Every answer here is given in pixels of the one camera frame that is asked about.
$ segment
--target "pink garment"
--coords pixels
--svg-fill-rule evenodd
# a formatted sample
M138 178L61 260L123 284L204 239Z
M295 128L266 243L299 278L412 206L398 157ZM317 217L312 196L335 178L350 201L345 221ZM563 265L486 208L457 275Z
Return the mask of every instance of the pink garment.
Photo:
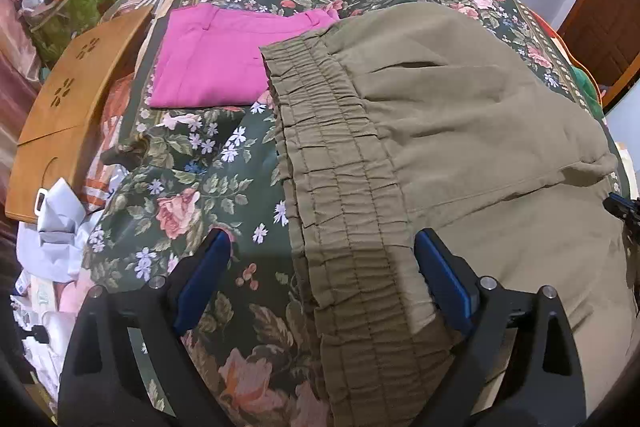
M335 10L291 17L209 3L173 10L156 63L152 108L243 106L267 89L258 47L325 28Z

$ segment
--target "white cloth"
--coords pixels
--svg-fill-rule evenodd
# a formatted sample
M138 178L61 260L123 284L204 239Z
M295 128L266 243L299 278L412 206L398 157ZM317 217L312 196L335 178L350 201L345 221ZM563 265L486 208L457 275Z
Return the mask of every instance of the white cloth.
M60 178L44 198L38 224L18 225L18 261L42 279L78 279L82 250L101 215L98 211L87 216L71 187Z

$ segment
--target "orange striped cloth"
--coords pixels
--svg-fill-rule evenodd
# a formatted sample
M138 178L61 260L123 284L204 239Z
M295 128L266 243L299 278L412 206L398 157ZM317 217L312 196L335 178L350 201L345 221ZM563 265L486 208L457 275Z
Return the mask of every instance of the orange striped cloth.
M100 117L100 145L87 171L80 194L80 201L88 212L103 209L109 197L109 181L115 167L104 165L100 160L100 155L118 142L122 115L129 103L132 80L133 74L114 81L104 103Z

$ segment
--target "blue gripper pad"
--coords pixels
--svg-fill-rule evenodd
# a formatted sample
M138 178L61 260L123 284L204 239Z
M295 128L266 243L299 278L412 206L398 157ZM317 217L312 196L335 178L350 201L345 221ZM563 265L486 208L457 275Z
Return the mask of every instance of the blue gripper pad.
M174 331L178 336L196 327L231 256L231 242L226 233L217 235L202 261L178 296Z
M414 255L445 321L463 335L471 333L478 309L478 277L466 261L450 253L432 229L415 235Z

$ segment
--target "dark green floral fabric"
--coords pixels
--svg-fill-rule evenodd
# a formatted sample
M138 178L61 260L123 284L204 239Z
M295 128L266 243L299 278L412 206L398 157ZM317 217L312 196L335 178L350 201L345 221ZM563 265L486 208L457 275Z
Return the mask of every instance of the dark green floral fabric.
M173 0L172 7L206 2L284 16L334 8L344 18L415 1L445 4L477 20L549 89L589 111L568 64L518 0ZM270 97L242 108L151 109L165 29L166 18L158 20L113 151L133 170L92 233L83 266L110 291L134 289L170 272L210 227L225 230L234 245L228 270L200 324L184 339L193 362L239 426L324 427L330 412L292 268ZM624 192L623 176L611 174L617 192ZM144 351L142 339L132 342ZM152 402L170 411L145 367Z

